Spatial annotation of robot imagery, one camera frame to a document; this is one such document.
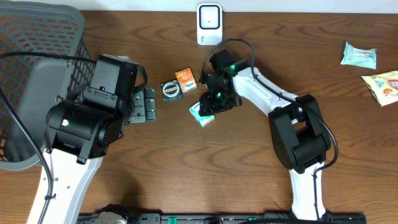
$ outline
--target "small box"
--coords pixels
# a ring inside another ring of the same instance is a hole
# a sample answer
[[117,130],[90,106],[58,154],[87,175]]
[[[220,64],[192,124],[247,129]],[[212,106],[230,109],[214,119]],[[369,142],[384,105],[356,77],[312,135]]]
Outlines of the small box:
[[204,127],[208,123],[210,123],[210,121],[214,120],[214,115],[200,116],[199,109],[200,109],[200,102],[196,103],[191,108],[189,108],[189,112],[191,112],[192,116],[199,122],[200,126]]
[[174,100],[182,99],[181,87],[177,80],[160,84],[163,93],[163,100],[171,102]]
[[177,76],[177,80],[180,83],[183,93],[194,90],[198,87],[197,83],[195,82],[195,78],[193,77],[191,68],[186,68],[176,72],[175,76]]

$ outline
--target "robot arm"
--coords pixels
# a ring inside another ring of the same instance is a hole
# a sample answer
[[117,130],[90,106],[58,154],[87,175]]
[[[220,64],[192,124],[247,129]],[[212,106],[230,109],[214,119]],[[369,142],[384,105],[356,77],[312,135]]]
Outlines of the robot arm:
[[[297,95],[288,93],[277,85],[273,84],[266,77],[264,77],[257,68],[254,71],[263,83],[270,86],[277,92],[284,93],[284,96],[291,100],[296,100]],[[238,72],[238,74],[233,77],[234,88],[239,96],[245,97],[250,100],[254,105],[256,105],[265,115],[269,115],[276,108],[284,108],[290,105],[290,102],[285,101],[275,94],[271,93],[269,90],[265,89],[258,81],[253,79],[251,68],[245,68],[244,70]],[[297,122],[297,119],[291,120],[292,124]],[[289,170],[290,180],[292,181],[293,190],[293,204],[292,212],[298,219],[303,220],[317,220],[317,214],[314,208],[314,194],[313,194],[313,171],[323,166],[323,162],[306,168],[302,174],[299,174],[296,170]],[[326,210],[322,204],[322,188],[321,188],[321,173],[319,172],[317,178],[317,195],[318,195],[318,213],[320,216],[325,214]]]
[[[138,71],[144,83],[135,86]],[[124,126],[155,119],[155,99],[145,100],[144,96],[146,81],[145,70],[137,63],[100,55],[90,85],[76,88],[78,92],[72,97],[50,109],[43,154],[54,182],[43,223],[76,223],[86,190],[108,146],[123,137]],[[83,101],[76,102],[80,95]],[[135,107],[145,111],[137,113]],[[28,223],[39,220],[48,189],[46,178],[42,170]]]
[[[293,214],[302,220],[318,220],[314,206],[313,171],[323,166],[326,150],[330,148],[329,137],[311,115],[279,98],[257,80],[276,92],[283,93],[288,99],[311,108],[322,118],[316,100],[310,95],[299,98],[282,90],[265,78],[257,68],[254,68],[254,73],[257,75],[255,79],[247,61],[234,62],[225,50],[215,53],[210,62],[216,73],[211,77],[202,78],[208,80],[209,92],[200,98],[201,116],[231,109],[232,107],[228,105],[231,105],[231,101],[234,102],[233,98],[236,96],[247,98],[256,105],[269,117],[275,153],[290,172],[294,196]],[[214,97],[215,94],[220,95],[219,92],[222,92],[221,96],[230,96],[230,98]],[[305,122],[306,125],[302,129],[295,130],[294,124],[297,122]],[[322,204],[320,176],[321,173],[318,172],[317,209],[319,216],[322,217],[326,210]]]

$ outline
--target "orange snack box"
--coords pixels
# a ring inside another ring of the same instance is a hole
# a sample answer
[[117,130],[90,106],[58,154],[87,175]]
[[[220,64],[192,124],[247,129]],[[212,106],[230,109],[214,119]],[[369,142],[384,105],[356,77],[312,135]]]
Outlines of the orange snack box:
[[183,93],[194,90],[198,87],[191,72],[191,68],[186,68],[176,72],[175,75],[177,76],[177,80],[180,83]]

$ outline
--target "light blue candy wrapper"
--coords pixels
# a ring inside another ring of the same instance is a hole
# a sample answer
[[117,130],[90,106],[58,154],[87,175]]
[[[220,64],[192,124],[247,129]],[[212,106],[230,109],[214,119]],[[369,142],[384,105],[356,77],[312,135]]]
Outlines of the light blue candy wrapper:
[[356,49],[346,42],[342,65],[355,65],[364,68],[376,69],[376,49]]

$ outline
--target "wooden table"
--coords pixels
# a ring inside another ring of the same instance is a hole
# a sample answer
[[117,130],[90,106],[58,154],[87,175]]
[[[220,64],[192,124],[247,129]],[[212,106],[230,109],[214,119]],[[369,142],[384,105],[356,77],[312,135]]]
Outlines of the wooden table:
[[[164,213],[264,213],[288,210],[289,173],[272,148],[267,117],[248,100],[205,128],[188,108],[202,86],[172,103],[160,83],[191,67],[196,78],[210,47],[196,41],[193,12],[83,12],[91,53],[128,55],[144,65],[156,89],[157,120],[130,125],[112,144],[81,212],[109,203]],[[361,75],[398,69],[398,16],[369,14],[224,13],[224,37],[254,44],[256,66],[283,89],[319,102],[340,146],[323,173],[323,201],[332,212],[360,212],[368,223],[398,219],[398,103],[381,108]],[[340,65],[345,42],[377,49],[377,70]],[[226,46],[250,58],[240,43]],[[333,150],[328,152],[328,159]],[[24,223],[40,168],[0,170],[1,223]]]

